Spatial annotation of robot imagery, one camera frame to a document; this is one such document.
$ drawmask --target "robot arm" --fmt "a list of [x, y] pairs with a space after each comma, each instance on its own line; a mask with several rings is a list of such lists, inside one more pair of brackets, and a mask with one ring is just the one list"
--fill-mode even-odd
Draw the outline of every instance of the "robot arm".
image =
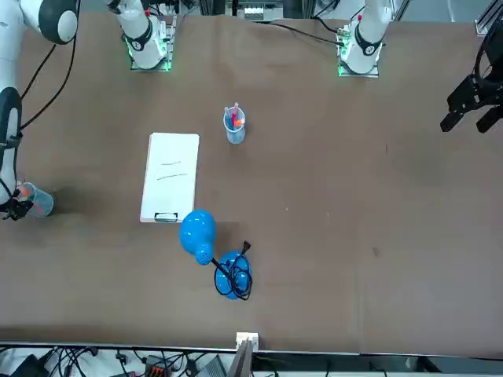
[[17, 91], [17, 59], [25, 25], [64, 45], [77, 30], [75, 3], [65, 0], [0, 1], [0, 213], [22, 218], [30, 202], [16, 199], [16, 159], [21, 141], [21, 98]]
[[161, 43], [166, 34], [166, 24], [156, 16], [147, 16], [141, 0], [105, 0], [105, 4], [117, 15], [138, 67], [150, 69], [157, 66], [167, 55]]
[[392, 15], [390, 0], [365, 0], [362, 19], [350, 25], [351, 40], [342, 57], [351, 71], [364, 75], [372, 70]]

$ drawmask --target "plastic cup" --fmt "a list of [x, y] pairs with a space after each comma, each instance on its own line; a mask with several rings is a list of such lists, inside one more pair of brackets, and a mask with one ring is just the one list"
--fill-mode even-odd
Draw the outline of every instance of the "plastic cup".
[[[229, 113], [232, 114], [233, 107], [229, 106]], [[244, 112], [241, 108], [237, 108], [236, 120], [242, 120], [243, 124], [238, 126], [236, 129], [230, 128], [230, 119], [227, 114], [223, 113], [223, 126], [226, 128], [227, 140], [230, 144], [241, 144], [244, 140]]]
[[42, 191], [30, 182], [23, 183], [20, 191], [28, 197], [28, 200], [33, 202], [33, 207], [28, 213], [34, 218], [46, 218], [53, 211], [54, 198], [52, 195]]

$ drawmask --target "wire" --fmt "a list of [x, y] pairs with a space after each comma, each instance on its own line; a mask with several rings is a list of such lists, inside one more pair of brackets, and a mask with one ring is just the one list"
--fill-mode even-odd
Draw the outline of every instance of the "wire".
[[287, 25], [283, 25], [283, 24], [269, 24], [269, 25], [274, 25], [274, 26], [279, 26], [279, 27], [282, 27], [284, 29], [287, 29], [287, 30], [290, 30], [290, 31], [294, 31], [296, 33], [299, 33], [299, 34], [302, 34], [302, 35], [305, 35], [307, 37], [311, 37], [311, 38], [314, 38], [314, 39], [317, 39], [318, 41], [321, 41], [321, 42], [327, 42], [327, 43], [332, 43], [333, 45], [337, 45], [337, 46], [341, 46], [341, 47], [344, 47], [344, 44], [342, 42], [336, 42], [336, 41], [332, 41], [330, 39], [325, 39], [325, 38], [322, 38], [322, 37], [318, 37], [316, 35], [312, 35], [312, 34], [309, 34], [309, 33], [306, 33], [305, 31], [301, 31], [301, 30], [298, 30], [298, 29], [295, 29], [293, 27], [290, 27], [290, 26], [287, 26]]
[[51, 57], [51, 55], [53, 54], [53, 52], [54, 52], [55, 49], [56, 49], [56, 43], [53, 44], [53, 46], [51, 47], [49, 53], [46, 55], [46, 57], [44, 58], [44, 60], [42, 60], [42, 63], [40, 63], [39, 67], [37, 68], [37, 70], [33, 74], [33, 77], [31, 78], [30, 82], [26, 86], [26, 89], [24, 90], [23, 94], [21, 94], [21, 100], [23, 100], [24, 97], [28, 94], [28, 92], [30, 91], [31, 86], [33, 85], [33, 83], [37, 79], [37, 76], [39, 75], [40, 71], [42, 70], [42, 68], [44, 67], [44, 65], [46, 65], [47, 61], [49, 60], [49, 58]]
[[[61, 357], [61, 356], [62, 356], [62, 354], [63, 354], [63, 351], [64, 351], [65, 349], [66, 349], [65, 347], [61, 348], [61, 352], [60, 352], [60, 356], [59, 356], [59, 358], [58, 358], [58, 362], [56, 363], [56, 365], [54, 365], [53, 370], [49, 373], [49, 377], [52, 377], [52, 376], [54, 375], [54, 372], [56, 371], [56, 369], [59, 369], [60, 376], [62, 376], [62, 375], [63, 375], [63, 373], [61, 372], [61, 362], [62, 362], [64, 359], [66, 359], [66, 358], [68, 357], [68, 355], [67, 355], [67, 356], [64, 356], [64, 357]], [[81, 351], [80, 351], [80, 352], [79, 352], [76, 356], [77, 356], [77, 357], [80, 357], [80, 355], [82, 355], [83, 353], [85, 353], [85, 352], [87, 352], [87, 351], [88, 351], [88, 349], [87, 349], [87, 348], [84, 348], [84, 349], [83, 349], [83, 350], [81, 350]]]
[[364, 8], [365, 8], [365, 6], [361, 7], [359, 10], [357, 10], [356, 13], [353, 16], [351, 16], [349, 21], [352, 21]]
[[139, 361], [141, 361], [142, 364], [147, 364], [146, 357], [140, 357], [140, 355], [138, 355], [138, 352], [136, 352], [136, 350], [133, 350], [133, 352], [136, 355], [136, 357], [139, 359]]
[[183, 372], [180, 375], [187, 375], [187, 376], [189, 376], [187, 374], [187, 372], [189, 371], [189, 361], [192, 361], [193, 363], [196, 363], [201, 357], [206, 356], [206, 355], [207, 355], [207, 352], [203, 352], [201, 355], [199, 355], [195, 359], [189, 359], [189, 357], [187, 357], [187, 365], [185, 366], [185, 369], [183, 370]]
[[82, 372], [82, 369], [80, 368], [80, 364], [79, 364], [79, 358], [75, 355], [75, 351], [74, 350], [70, 350], [70, 359], [72, 359], [74, 357], [74, 359], [72, 359], [72, 363], [75, 364], [75, 366], [77, 367], [77, 369], [79, 370], [79, 373], [82, 377], [86, 377], [86, 375], [84, 374], [84, 372]]
[[124, 375], [129, 375], [129, 373], [126, 371], [126, 369], [124, 367], [123, 361], [119, 359], [119, 362], [120, 362], [120, 367], [123, 369]]
[[[79, 17], [80, 17], [80, 4], [82, 3], [82, 0], [79, 0], [79, 4], [77, 5], [77, 25], [79, 22]], [[73, 68], [73, 60], [75, 58], [75, 48], [77, 46], [77, 31], [75, 31], [75, 37], [73, 38], [73, 47], [72, 47], [72, 57], [70, 58], [70, 66], [68, 67], [68, 71], [66, 73], [66, 77], [64, 78], [63, 84], [61, 85], [60, 89], [56, 92], [56, 94], [53, 95], [53, 97], [45, 104], [39, 112], [37, 112], [35, 115], [33, 115], [23, 126], [21, 126], [21, 130], [24, 130], [26, 127], [28, 127], [30, 124], [32, 124], [47, 108], [53, 104], [53, 102], [59, 97], [61, 92], [63, 91], [64, 87], [66, 86], [66, 83], [68, 82], [68, 78], [70, 77], [70, 73], [72, 73], [72, 68]]]
[[334, 9], [335, 9], [336, 6], [339, 5], [339, 3], [340, 3], [340, 0], [332, 0], [325, 8], [323, 8], [318, 13], [316, 13], [313, 18], [318, 17], [320, 14], [322, 14], [324, 11], [326, 11], [328, 8], [330, 8], [331, 5], [335, 4], [335, 6], [334, 6]]
[[164, 351], [161, 350], [160, 354], [163, 355], [163, 360], [164, 360], [164, 371], [167, 373], [167, 362], [166, 362], [166, 357], [164, 356]]
[[332, 33], [336, 33], [336, 34], [337, 34], [337, 31], [339, 30], [339, 28], [337, 28], [337, 29], [332, 29], [330, 26], [328, 26], [328, 25], [327, 25], [327, 24], [326, 24], [326, 23], [325, 23], [325, 22], [324, 22], [324, 21], [323, 21], [320, 17], [318, 17], [318, 16], [313, 17], [313, 19], [314, 19], [314, 20], [318, 20], [318, 21], [320, 21], [320, 22], [321, 22], [321, 24], [323, 25], [323, 27], [324, 27], [325, 29], [327, 29], [328, 31], [331, 31]]

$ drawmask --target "brown table surface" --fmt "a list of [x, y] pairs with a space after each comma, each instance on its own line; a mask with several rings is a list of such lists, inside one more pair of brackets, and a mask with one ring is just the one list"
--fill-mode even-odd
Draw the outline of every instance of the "brown table surface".
[[[112, 14], [83, 14], [68, 86], [25, 133], [19, 171], [57, 213], [0, 227], [0, 337], [232, 348], [256, 331], [267, 350], [501, 355], [503, 128], [439, 129], [472, 24], [392, 24], [379, 79], [339, 79], [333, 46], [225, 16], [182, 21], [169, 74], [130, 72], [120, 36]], [[21, 91], [49, 48], [25, 36]], [[222, 129], [234, 101], [239, 146]], [[178, 225], [140, 224], [152, 132], [200, 135], [195, 205], [217, 257], [251, 242], [248, 302], [217, 294]]]

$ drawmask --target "small whiteboard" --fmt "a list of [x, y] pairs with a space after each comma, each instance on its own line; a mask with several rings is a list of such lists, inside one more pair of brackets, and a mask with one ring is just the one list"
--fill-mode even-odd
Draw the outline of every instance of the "small whiteboard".
[[199, 135], [150, 135], [141, 222], [182, 222], [194, 209]]

